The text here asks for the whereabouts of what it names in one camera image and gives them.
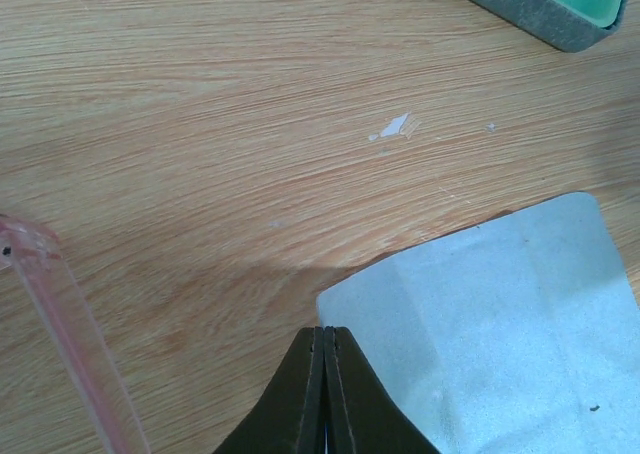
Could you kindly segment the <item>pink translucent sunglasses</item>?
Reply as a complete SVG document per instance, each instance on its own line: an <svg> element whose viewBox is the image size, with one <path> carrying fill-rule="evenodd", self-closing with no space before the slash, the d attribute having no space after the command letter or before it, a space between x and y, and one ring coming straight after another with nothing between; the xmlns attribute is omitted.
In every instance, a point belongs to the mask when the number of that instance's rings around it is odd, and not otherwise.
<svg viewBox="0 0 640 454"><path fill-rule="evenodd" d="M141 420L57 235L2 215L1 267L20 277L105 451L149 453Z"/></svg>

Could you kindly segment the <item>light blue cleaning cloth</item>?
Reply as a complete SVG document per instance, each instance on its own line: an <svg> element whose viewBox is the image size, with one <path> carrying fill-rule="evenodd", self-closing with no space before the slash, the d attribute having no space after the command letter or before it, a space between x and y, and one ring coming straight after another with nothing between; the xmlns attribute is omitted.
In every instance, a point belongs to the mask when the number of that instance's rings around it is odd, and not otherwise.
<svg viewBox="0 0 640 454"><path fill-rule="evenodd" d="M387 257L317 312L443 453L639 449L639 309L588 193Z"/></svg>

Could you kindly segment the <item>grey glasses case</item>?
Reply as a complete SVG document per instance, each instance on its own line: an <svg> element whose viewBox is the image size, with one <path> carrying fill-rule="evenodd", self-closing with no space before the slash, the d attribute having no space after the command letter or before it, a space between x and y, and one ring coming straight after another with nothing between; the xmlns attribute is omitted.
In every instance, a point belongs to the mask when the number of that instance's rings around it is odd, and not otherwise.
<svg viewBox="0 0 640 454"><path fill-rule="evenodd" d="M614 34L627 0L469 0L520 30L567 53Z"/></svg>

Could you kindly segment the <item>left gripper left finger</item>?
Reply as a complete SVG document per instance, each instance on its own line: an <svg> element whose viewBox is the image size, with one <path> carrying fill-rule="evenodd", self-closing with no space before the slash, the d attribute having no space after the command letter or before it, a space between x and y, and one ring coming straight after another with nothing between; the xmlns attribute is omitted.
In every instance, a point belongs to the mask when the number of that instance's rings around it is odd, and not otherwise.
<svg viewBox="0 0 640 454"><path fill-rule="evenodd" d="M218 453L323 453L324 331L301 329L249 414Z"/></svg>

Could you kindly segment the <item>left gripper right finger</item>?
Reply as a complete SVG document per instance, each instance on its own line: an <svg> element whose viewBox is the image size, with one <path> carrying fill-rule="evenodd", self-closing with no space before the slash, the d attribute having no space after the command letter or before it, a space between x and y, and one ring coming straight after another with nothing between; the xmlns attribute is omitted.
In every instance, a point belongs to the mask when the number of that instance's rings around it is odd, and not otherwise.
<svg viewBox="0 0 640 454"><path fill-rule="evenodd" d="M345 327L324 329L328 453L436 453L391 399Z"/></svg>

